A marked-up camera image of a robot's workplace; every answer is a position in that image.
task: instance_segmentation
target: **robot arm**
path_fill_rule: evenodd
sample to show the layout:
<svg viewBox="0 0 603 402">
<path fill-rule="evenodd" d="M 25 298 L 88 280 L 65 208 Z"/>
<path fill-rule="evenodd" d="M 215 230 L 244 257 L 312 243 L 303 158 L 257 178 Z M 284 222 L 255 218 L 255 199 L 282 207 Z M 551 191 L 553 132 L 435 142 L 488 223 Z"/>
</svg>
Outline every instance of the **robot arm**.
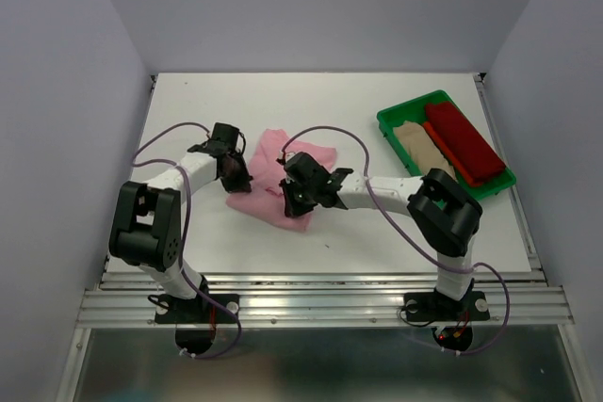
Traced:
<svg viewBox="0 0 603 402">
<path fill-rule="evenodd" d="M 317 205 L 339 209 L 376 209 L 367 190 L 367 178 L 352 169 L 330 173 L 311 155 L 296 153 L 285 161 L 281 182 L 285 215 L 299 217 Z M 432 169 L 424 177 L 369 178 L 380 205 L 389 212 L 411 217 L 437 252 L 440 264 L 466 273 L 438 267 L 435 293 L 453 311 L 470 299 L 473 286 L 471 249 L 480 224 L 481 206 L 444 171 Z"/>
<path fill-rule="evenodd" d="M 251 176 L 242 153 L 236 149 L 238 137 L 239 130 L 234 126 L 216 123 L 211 138 L 187 150 L 178 166 L 187 173 L 191 195 L 217 179 L 229 193 L 251 191 Z M 181 268 L 202 290 L 206 289 L 206 281 L 186 261 L 182 265 L 178 262 L 180 206 L 185 199 L 184 178 L 174 168 L 145 183 L 125 183 L 113 218 L 109 252 L 144 270 L 166 294 L 194 299 L 197 295 Z"/>
</svg>

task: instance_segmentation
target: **cable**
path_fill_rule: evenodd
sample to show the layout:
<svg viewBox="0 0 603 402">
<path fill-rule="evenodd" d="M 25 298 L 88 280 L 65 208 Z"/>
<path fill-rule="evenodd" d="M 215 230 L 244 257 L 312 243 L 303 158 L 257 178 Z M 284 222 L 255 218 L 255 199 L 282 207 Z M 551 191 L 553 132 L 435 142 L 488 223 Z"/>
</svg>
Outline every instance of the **cable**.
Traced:
<svg viewBox="0 0 603 402">
<path fill-rule="evenodd" d="M 155 306 L 158 306 L 159 308 L 163 308 L 164 310 L 168 310 L 170 308 L 170 305 L 168 305 L 167 303 L 164 304 L 164 302 L 160 301 L 157 296 L 148 296 L 147 300 L 149 300 Z"/>
<path fill-rule="evenodd" d="M 283 145 L 283 148 L 281 149 L 282 156 L 286 155 L 285 151 L 286 151 L 287 146 L 289 146 L 294 140 L 296 140 L 298 137 L 303 136 L 304 134 L 307 134 L 308 132 L 312 132 L 312 131 L 316 131 L 316 130 L 336 131 L 336 132 L 345 134 L 346 136 L 349 136 L 349 137 L 353 138 L 354 140 L 356 140 L 356 142 L 360 145 L 360 147 L 362 148 L 362 150 L 365 153 L 365 167 L 363 168 L 363 176 L 366 178 L 368 195 L 375 203 L 375 207 L 377 207 L 377 210 L 379 210 L 379 212 L 381 212 L 381 214 L 385 217 L 387 222 L 394 228 L 394 230 L 396 230 L 396 232 L 399 233 L 399 235 L 401 235 L 406 240 L 406 242 L 408 242 L 416 251 L 418 251 L 418 253 L 421 256 L 423 256 L 425 259 L 427 259 L 433 265 L 441 268 L 442 270 L 446 270 L 447 272 L 451 272 L 451 273 L 457 273 L 457 274 L 463 274 L 463 275 L 471 274 L 477 267 L 486 267 L 488 270 L 490 270 L 492 273 L 494 273 L 494 275 L 497 277 L 498 281 L 500 282 L 500 285 L 502 286 L 502 290 L 505 293 L 505 300 L 506 300 L 505 316 L 502 321 L 502 325 L 501 325 L 500 329 L 498 329 L 498 331 L 494 335 L 494 337 L 488 343 L 484 344 L 483 346 L 479 346 L 475 349 L 467 350 L 465 352 L 458 352 L 458 351 L 453 351 L 453 350 L 450 350 L 450 352 L 453 352 L 456 355 L 475 355 L 475 354 L 480 353 L 483 350 L 489 348 L 490 346 L 492 346 L 497 341 L 497 339 L 500 337 L 500 335 L 504 332 L 504 330 L 507 329 L 507 324 L 509 323 L 509 315 L 511 313 L 511 297 L 509 296 L 509 288 L 507 287 L 507 284 L 505 283 L 502 276 L 491 265 L 486 264 L 486 263 L 475 263 L 470 268 L 455 268 L 455 267 L 451 267 L 449 265 L 439 263 L 436 259 L 432 258 L 424 249 L 422 249 L 417 244 L 417 242 L 415 242 L 413 240 L 413 238 L 410 235 L 408 235 L 399 226 L 399 224 L 396 222 L 396 220 L 394 220 L 389 215 L 389 213 L 385 210 L 385 208 L 382 206 L 381 202 L 377 198 L 377 195 L 375 194 L 372 187 L 370 186 L 370 180 L 368 177 L 368 164 L 370 161 L 370 156 L 368 154 L 367 145 L 365 144 L 364 141 L 362 141 L 360 139 L 360 137 L 353 134 L 352 132 L 342 129 L 340 127 L 335 127 L 335 126 L 320 125 L 320 126 L 308 127 L 307 129 L 304 129 L 301 132 L 299 132 L 298 134 L 294 135 L 292 138 L 290 138 L 285 143 L 285 145 Z M 422 341 L 415 340 L 415 342 L 419 342 L 425 346 L 432 346 L 431 344 L 423 343 Z"/>
<path fill-rule="evenodd" d="M 241 139 L 243 140 L 243 148 L 241 149 L 241 154 L 244 154 L 245 150 L 247 149 L 247 139 L 245 138 L 245 135 L 241 131 L 238 131 L 238 134 L 240 135 Z"/>
<path fill-rule="evenodd" d="M 203 126 L 202 124 L 199 124 L 198 122 L 180 122 L 178 124 L 174 124 L 172 127 L 169 127 L 168 129 L 166 129 L 165 131 L 160 132 L 159 134 L 157 134 L 155 137 L 151 138 L 148 142 L 146 142 L 144 145 L 142 145 L 134 154 L 134 159 L 136 159 L 140 153 L 142 153 L 144 150 L 146 150 L 149 146 L 151 146 L 153 143 L 155 143 L 158 139 L 160 139 L 161 137 L 165 136 L 168 132 L 176 129 L 177 127 L 182 127 L 182 126 L 197 126 L 200 127 L 201 129 L 205 130 L 207 133 L 209 133 L 209 130 Z M 207 360 L 210 358 L 217 358 L 221 355 L 224 355 L 225 353 L 227 353 L 228 351 L 230 351 L 239 341 L 241 334 L 243 332 L 243 328 L 241 326 L 241 322 L 238 319 L 238 317 L 231 313 L 227 308 L 225 308 L 224 306 L 220 305 L 216 300 L 214 300 L 213 298 L 211 298 L 210 296 L 204 294 L 203 291 L 201 291 L 197 285 L 188 277 L 187 272 L 184 270 L 184 249 L 185 249 L 185 244 L 187 242 L 187 235 L 188 235 L 188 225 L 190 223 L 190 214 L 191 214 L 191 204 L 192 204 L 192 192 L 190 189 L 190 180 L 188 179 L 188 174 L 187 172 L 180 167 L 176 162 L 172 161 L 172 160 L 168 160 L 168 159 L 150 159 L 144 162 L 140 162 L 140 163 L 136 163 L 136 162 L 132 162 L 132 167 L 134 168 L 140 168 L 140 167 L 145 167 L 147 165 L 152 165 L 152 164 L 167 164 L 167 165 L 171 165 L 173 166 L 175 169 L 177 169 L 180 174 L 182 174 L 182 178 L 184 180 L 184 186 L 185 186 L 185 196 L 186 196 L 186 213 L 185 213 L 185 224 L 182 230 L 182 240 L 180 241 L 180 252 L 178 253 L 178 266 L 180 267 L 180 273 L 182 274 L 182 277 L 185 279 L 185 281 L 187 282 L 187 284 L 191 287 L 191 289 L 193 289 L 195 291 L 195 293 L 201 297 L 203 300 L 205 300 L 207 303 L 211 304 L 212 306 L 218 308 L 219 310 L 221 310 L 222 312 L 224 312 L 225 314 L 227 314 L 228 316 L 230 316 L 231 318 L 233 318 L 233 320 L 235 320 L 236 322 L 236 327 L 237 327 L 237 332 L 236 332 L 236 338 L 233 340 L 233 342 L 228 345 L 224 350 L 222 350 L 221 352 L 216 352 L 213 354 L 209 354 L 209 355 L 203 355 L 203 356 L 198 356 L 195 354 L 190 354 L 188 353 L 186 350 L 181 349 L 180 352 L 189 357 L 189 358 L 193 358 L 196 360 Z"/>
<path fill-rule="evenodd" d="M 469 311 L 464 312 L 464 325 L 461 330 L 459 330 L 461 322 L 463 322 L 463 319 L 459 320 L 459 323 L 456 324 L 456 327 L 454 327 L 454 331 L 452 332 L 452 336 L 454 336 L 455 338 L 459 338 L 464 333 L 464 331 L 467 330 L 467 325 L 469 324 Z"/>
<path fill-rule="evenodd" d="M 424 329 L 425 327 L 428 327 L 429 325 L 431 325 L 433 322 L 435 322 L 435 319 L 430 320 L 429 322 L 425 322 L 424 324 L 413 324 L 411 322 L 409 322 L 408 320 L 406 320 L 404 318 L 404 316 L 402 315 L 402 313 L 404 313 L 406 311 L 406 307 L 402 307 L 399 309 L 398 311 L 398 319 L 401 320 L 402 322 L 404 322 L 406 325 L 409 325 L 411 327 L 415 327 L 418 329 Z"/>
<path fill-rule="evenodd" d="M 211 307 L 211 312 L 209 313 L 209 330 L 210 330 L 210 338 L 213 343 L 216 340 L 216 307 Z"/>
<path fill-rule="evenodd" d="M 463 322 L 463 320 L 464 320 L 464 318 L 466 318 L 466 315 L 467 315 L 467 314 L 468 314 L 468 311 L 465 311 L 465 312 L 464 312 L 464 317 L 461 317 L 461 318 L 459 319 L 459 321 L 456 323 L 456 325 L 454 326 L 454 330 L 455 330 L 455 331 L 459 329 L 459 327 L 461 326 L 461 322 Z"/>
</svg>

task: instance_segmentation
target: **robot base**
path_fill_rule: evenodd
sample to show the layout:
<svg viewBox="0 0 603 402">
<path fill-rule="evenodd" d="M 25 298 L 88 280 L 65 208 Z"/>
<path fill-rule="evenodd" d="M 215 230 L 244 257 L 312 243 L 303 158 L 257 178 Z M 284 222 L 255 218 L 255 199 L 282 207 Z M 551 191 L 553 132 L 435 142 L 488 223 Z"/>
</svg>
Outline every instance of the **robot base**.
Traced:
<svg viewBox="0 0 603 402">
<path fill-rule="evenodd" d="M 473 342 L 473 329 L 463 329 L 461 333 L 456 333 L 453 327 L 446 327 L 443 330 L 432 329 L 433 339 L 435 342 L 448 350 L 458 350 L 465 352 L 471 347 Z"/>
<path fill-rule="evenodd" d="M 413 323 L 456 322 L 469 313 L 471 322 L 490 320 L 488 303 L 483 292 L 469 289 L 460 301 L 433 292 L 412 292 L 404 295 L 406 320 Z"/>
<path fill-rule="evenodd" d="M 211 297 L 220 305 L 226 306 L 234 302 L 238 307 L 238 294 L 212 294 Z M 211 305 L 208 305 L 202 298 L 196 297 L 191 300 L 183 300 L 162 294 L 157 297 L 157 301 L 170 308 L 155 311 L 156 324 L 209 324 L 211 315 Z M 222 310 L 216 310 L 217 324 L 235 324 L 235 319 Z"/>
</svg>

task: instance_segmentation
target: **glass panel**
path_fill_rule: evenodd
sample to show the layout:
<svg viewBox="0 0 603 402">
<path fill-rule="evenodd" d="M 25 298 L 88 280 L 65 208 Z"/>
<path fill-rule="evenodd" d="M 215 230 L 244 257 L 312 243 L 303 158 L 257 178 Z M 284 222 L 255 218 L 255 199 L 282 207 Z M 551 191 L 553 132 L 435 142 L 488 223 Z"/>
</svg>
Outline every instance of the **glass panel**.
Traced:
<svg viewBox="0 0 603 402">
<path fill-rule="evenodd" d="M 493 334 L 476 331 L 474 344 Z M 245 331 L 232 355 L 178 356 L 170 330 L 97 330 L 79 402 L 579 400 L 554 326 L 511 327 L 456 358 L 405 339 L 429 330 Z"/>
</svg>

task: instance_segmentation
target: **red wire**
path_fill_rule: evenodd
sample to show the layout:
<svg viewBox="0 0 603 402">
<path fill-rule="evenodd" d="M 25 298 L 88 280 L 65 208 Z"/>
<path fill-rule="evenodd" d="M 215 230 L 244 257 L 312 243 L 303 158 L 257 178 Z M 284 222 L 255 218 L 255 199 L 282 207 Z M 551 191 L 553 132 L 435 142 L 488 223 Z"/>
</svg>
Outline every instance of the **red wire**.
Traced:
<svg viewBox="0 0 603 402">
<path fill-rule="evenodd" d="M 209 327 L 211 329 L 212 341 L 216 338 L 216 307 L 212 306 L 209 312 Z"/>
<path fill-rule="evenodd" d="M 456 323 L 456 325 L 454 326 L 454 331 L 456 331 L 459 328 L 459 325 L 461 325 L 461 322 L 463 322 L 463 318 L 467 318 L 467 311 L 464 312 L 464 314 L 461 314 L 461 318 L 459 319 L 459 321 Z"/>
<path fill-rule="evenodd" d="M 466 330 L 466 328 L 467 328 L 467 324 L 469 323 L 469 311 L 466 311 L 466 312 L 465 312 L 465 314 L 464 314 L 464 319 L 465 319 L 465 321 L 464 321 L 463 328 L 462 328 L 462 329 L 461 329 L 461 331 L 459 331 L 459 333 L 458 333 L 458 334 L 459 334 L 459 336 L 461 336 L 461 335 L 463 334 L 463 332 L 464 332 L 464 331 Z"/>
</svg>

